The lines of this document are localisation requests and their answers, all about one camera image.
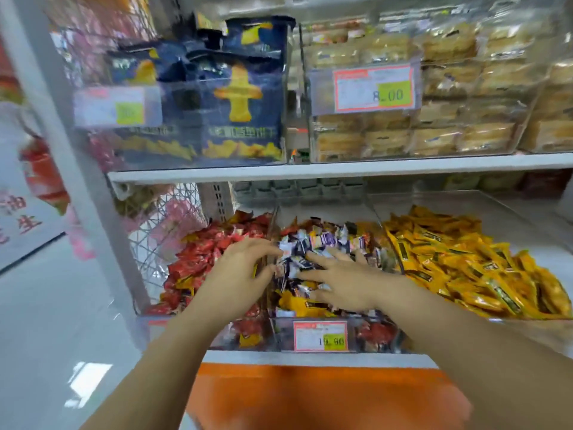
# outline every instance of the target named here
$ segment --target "forearm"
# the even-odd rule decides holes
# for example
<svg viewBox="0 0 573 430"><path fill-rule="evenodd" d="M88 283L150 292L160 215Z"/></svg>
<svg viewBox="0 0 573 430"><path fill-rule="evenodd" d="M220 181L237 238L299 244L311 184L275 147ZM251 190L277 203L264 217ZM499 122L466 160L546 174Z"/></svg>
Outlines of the forearm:
<svg viewBox="0 0 573 430"><path fill-rule="evenodd" d="M81 430L179 428L215 324L190 308L170 321Z"/></svg>
<svg viewBox="0 0 573 430"><path fill-rule="evenodd" d="M400 284L378 282L376 301L476 408L491 414L498 426L503 424L501 428L566 425L559 419L564 419L573 394L570 359L406 278ZM527 413L525 405L531 405Z"/></svg>

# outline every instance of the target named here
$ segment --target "yellow price label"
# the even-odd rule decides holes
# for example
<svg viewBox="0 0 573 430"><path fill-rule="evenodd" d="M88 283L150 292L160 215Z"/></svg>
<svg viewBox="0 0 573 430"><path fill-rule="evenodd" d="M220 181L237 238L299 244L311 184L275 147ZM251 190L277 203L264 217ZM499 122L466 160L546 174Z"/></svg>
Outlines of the yellow price label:
<svg viewBox="0 0 573 430"><path fill-rule="evenodd" d="M324 351L348 350L346 335L344 334L324 334Z"/></svg>
<svg viewBox="0 0 573 430"><path fill-rule="evenodd" d="M145 117L140 102L116 102L115 112L118 125L143 125Z"/></svg>
<svg viewBox="0 0 573 430"><path fill-rule="evenodd" d="M412 82L396 81L378 84L379 107L406 107L412 105Z"/></svg>

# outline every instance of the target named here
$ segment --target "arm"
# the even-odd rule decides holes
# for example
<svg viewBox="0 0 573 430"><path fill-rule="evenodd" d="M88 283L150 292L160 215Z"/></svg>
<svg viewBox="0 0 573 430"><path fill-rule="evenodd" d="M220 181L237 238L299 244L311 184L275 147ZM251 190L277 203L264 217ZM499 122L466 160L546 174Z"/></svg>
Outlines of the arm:
<svg viewBox="0 0 573 430"><path fill-rule="evenodd" d="M247 312L273 276L273 266L267 266L253 278L255 263L282 253L264 239L229 246L187 309L168 323L81 430L178 429L212 340Z"/></svg>
<svg viewBox="0 0 573 430"><path fill-rule="evenodd" d="M570 428L573 361L450 303L406 276L316 254L325 270L299 274L331 291L313 298L352 311L384 311L452 379L492 427Z"/></svg>

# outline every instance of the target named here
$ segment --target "orange panel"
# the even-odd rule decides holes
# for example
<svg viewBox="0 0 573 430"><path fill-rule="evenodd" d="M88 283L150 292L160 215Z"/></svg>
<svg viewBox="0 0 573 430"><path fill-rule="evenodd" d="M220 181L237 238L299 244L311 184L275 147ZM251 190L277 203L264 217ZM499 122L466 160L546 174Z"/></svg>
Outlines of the orange panel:
<svg viewBox="0 0 573 430"><path fill-rule="evenodd" d="M187 406L205 430L461 429L470 410L439 370L214 363Z"/></svg>

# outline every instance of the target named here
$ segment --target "hand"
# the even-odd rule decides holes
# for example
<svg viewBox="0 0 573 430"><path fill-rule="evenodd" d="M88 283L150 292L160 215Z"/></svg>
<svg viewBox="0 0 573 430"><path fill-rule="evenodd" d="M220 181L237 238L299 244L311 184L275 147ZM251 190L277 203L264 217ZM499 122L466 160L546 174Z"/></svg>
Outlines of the hand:
<svg viewBox="0 0 573 430"><path fill-rule="evenodd" d="M207 319L218 324L217 329L222 329L227 323L245 315L272 279L274 265L264 267L253 277L257 261L267 255L282 254L281 249L262 238L245 238L230 245L217 260L189 306L193 307L192 311L202 311Z"/></svg>
<svg viewBox="0 0 573 430"><path fill-rule="evenodd" d="M326 270L308 270L298 274L299 279L328 284L330 291L318 289L311 298L329 303L336 308L353 312L379 309L378 296L384 282L399 282L398 274L384 273L366 262L360 252L356 252L356 262L349 255L333 248L327 249L334 259L308 252L306 258Z"/></svg>

